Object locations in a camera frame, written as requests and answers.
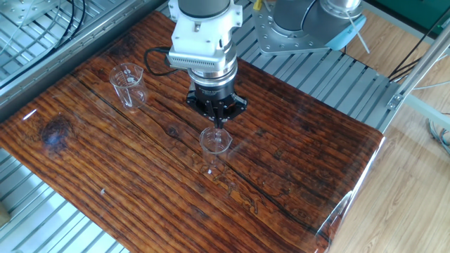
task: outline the metal mounting plate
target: metal mounting plate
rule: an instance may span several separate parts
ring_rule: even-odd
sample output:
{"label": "metal mounting plate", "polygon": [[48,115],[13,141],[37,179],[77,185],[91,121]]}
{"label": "metal mounting plate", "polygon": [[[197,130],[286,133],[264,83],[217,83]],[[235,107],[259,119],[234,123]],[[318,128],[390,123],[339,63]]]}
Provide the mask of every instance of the metal mounting plate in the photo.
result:
{"label": "metal mounting plate", "polygon": [[59,0],[3,0],[0,12],[15,24],[28,25],[58,6]]}
{"label": "metal mounting plate", "polygon": [[327,51],[329,48],[306,34],[299,38],[285,37],[272,29],[275,2],[269,2],[271,11],[262,6],[260,11],[252,10],[255,32],[261,52],[265,55],[279,56],[294,53],[313,53]]}

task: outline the wooden board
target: wooden board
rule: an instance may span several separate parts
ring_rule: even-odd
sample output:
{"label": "wooden board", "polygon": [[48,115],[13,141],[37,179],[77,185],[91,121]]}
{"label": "wooden board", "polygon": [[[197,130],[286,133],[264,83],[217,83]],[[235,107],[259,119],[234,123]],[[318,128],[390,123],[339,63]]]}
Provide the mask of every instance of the wooden board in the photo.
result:
{"label": "wooden board", "polygon": [[[239,61],[248,110],[225,125],[222,165],[205,169],[198,136],[212,123],[185,105],[185,72],[146,72],[133,113],[109,83],[173,29],[149,15],[3,123],[0,145],[132,252],[322,252],[328,216],[383,135]],[[165,71],[162,56],[149,62]]]}

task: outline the metal pole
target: metal pole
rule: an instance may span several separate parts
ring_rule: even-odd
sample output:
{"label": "metal pole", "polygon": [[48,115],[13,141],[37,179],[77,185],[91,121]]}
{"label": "metal pole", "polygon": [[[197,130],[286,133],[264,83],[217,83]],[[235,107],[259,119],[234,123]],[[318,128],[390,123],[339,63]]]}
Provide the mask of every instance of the metal pole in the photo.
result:
{"label": "metal pole", "polygon": [[437,59],[447,50],[450,45],[450,25],[447,25],[441,34],[435,39],[430,49],[423,55],[413,71],[405,79],[405,82],[397,89],[387,107],[396,110],[403,103],[405,97],[414,89],[414,87],[428,73],[430,68],[436,63]]}

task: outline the black cable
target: black cable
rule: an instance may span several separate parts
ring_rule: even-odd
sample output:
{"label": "black cable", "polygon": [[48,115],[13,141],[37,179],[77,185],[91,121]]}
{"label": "black cable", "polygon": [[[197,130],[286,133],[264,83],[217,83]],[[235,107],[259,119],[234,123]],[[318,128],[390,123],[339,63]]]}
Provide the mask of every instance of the black cable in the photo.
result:
{"label": "black cable", "polygon": [[421,58],[422,58],[422,57],[420,57],[419,59],[413,61],[412,63],[409,63],[409,64],[407,64],[407,65],[405,65],[405,66],[399,68],[399,69],[397,70],[396,73],[398,73],[398,72],[400,72],[400,71],[402,71],[402,70],[404,70],[404,69],[406,69],[407,67],[410,67],[410,66],[412,66],[412,65],[416,66],[416,64],[419,62],[419,60],[420,60]]}
{"label": "black cable", "polygon": [[[75,7],[75,3],[73,2],[74,0],[72,0],[72,7]],[[69,43],[69,41],[71,41],[76,33],[78,33],[79,29],[82,26],[83,20],[84,20],[84,16],[86,15],[86,0],[82,0],[83,1],[83,13],[82,13],[82,18],[79,21],[79,24],[77,26],[77,28],[75,28],[75,31],[72,33],[72,35],[70,35],[69,39],[65,40],[64,43],[58,45],[58,47],[53,47],[45,56],[43,56],[42,58],[40,58],[37,62],[33,63],[31,66],[27,67],[26,69],[24,69],[21,73],[17,74],[14,78],[12,78],[11,80],[9,80],[7,83],[5,83],[3,86],[0,86],[0,89],[2,89],[3,87],[5,87],[6,85],[10,84],[11,82],[13,82],[14,80],[16,80],[18,77],[20,77],[22,74],[26,73],[26,71],[31,70],[33,67],[35,67],[36,65],[40,64],[43,60],[47,59],[49,56],[53,55],[58,48],[66,45],[67,43]]]}
{"label": "black cable", "polygon": [[[152,69],[150,68],[150,65],[148,64],[148,54],[151,52],[157,52],[157,53],[163,53],[165,55],[167,55],[170,51],[170,47],[166,47],[166,46],[160,46],[160,47],[155,47],[155,48],[150,48],[147,49],[146,52],[143,55],[143,62],[147,67],[147,70],[149,71],[149,73],[151,73],[152,75],[155,75],[157,77],[161,77],[161,76],[166,76],[172,73],[177,72],[178,70],[172,70],[166,73],[155,73],[154,71],[152,71]],[[164,63],[165,65],[169,66],[169,62],[167,60],[167,57],[164,59]]]}
{"label": "black cable", "polygon": [[63,33],[63,35],[61,37],[61,40],[64,37],[66,37],[67,34],[69,33],[70,28],[72,27],[72,24],[73,24],[74,17],[75,17],[75,3],[74,3],[74,0],[72,0],[71,3],[72,3],[72,15],[70,16],[69,25],[65,28],[65,31],[64,31],[64,33]]}
{"label": "black cable", "polygon": [[394,74],[398,73],[400,70],[399,68],[405,63],[406,60],[408,60],[409,56],[413,54],[413,52],[419,47],[420,43],[433,31],[433,29],[436,27],[437,24],[441,21],[442,18],[450,11],[450,6],[447,8],[447,10],[436,20],[436,22],[433,24],[433,26],[428,30],[428,32],[422,36],[422,38],[419,40],[419,42],[413,47],[411,51],[409,51],[408,55],[398,64],[398,66],[395,67],[394,71],[389,75],[388,78],[391,78]]}
{"label": "black cable", "polygon": [[397,80],[398,78],[403,78],[404,74],[407,74],[407,73],[408,73],[409,71],[411,71],[414,67],[415,67],[415,65],[409,67],[407,70],[403,71],[402,73],[398,74],[397,76],[395,76],[395,77],[393,77],[393,78],[390,78],[390,79],[389,79],[389,82],[392,82],[392,81],[394,81],[394,80]]}
{"label": "black cable", "polygon": [[[58,48],[66,45],[67,43],[72,41],[75,38],[75,35],[77,35],[78,31],[81,29],[82,23],[84,20],[84,16],[86,15],[86,0],[82,0],[82,1],[83,1],[82,18],[79,20],[77,28],[75,28],[75,31],[73,31],[73,33],[70,35],[69,39],[66,39],[61,45],[58,46]],[[72,10],[75,11],[75,0],[72,0]]]}

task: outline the glass beaker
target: glass beaker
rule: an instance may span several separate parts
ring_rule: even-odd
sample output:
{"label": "glass beaker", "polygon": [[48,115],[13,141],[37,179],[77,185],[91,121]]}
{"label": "glass beaker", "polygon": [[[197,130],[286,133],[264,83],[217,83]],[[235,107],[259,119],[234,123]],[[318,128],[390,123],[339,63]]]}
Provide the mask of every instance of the glass beaker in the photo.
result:
{"label": "glass beaker", "polygon": [[225,129],[208,127],[200,134],[200,145],[203,149],[203,159],[208,166],[217,167],[220,154],[230,147],[233,138]]}
{"label": "glass beaker", "polygon": [[110,82],[126,109],[136,110],[147,102],[148,90],[142,76],[143,68],[133,63],[122,63],[111,70]]}

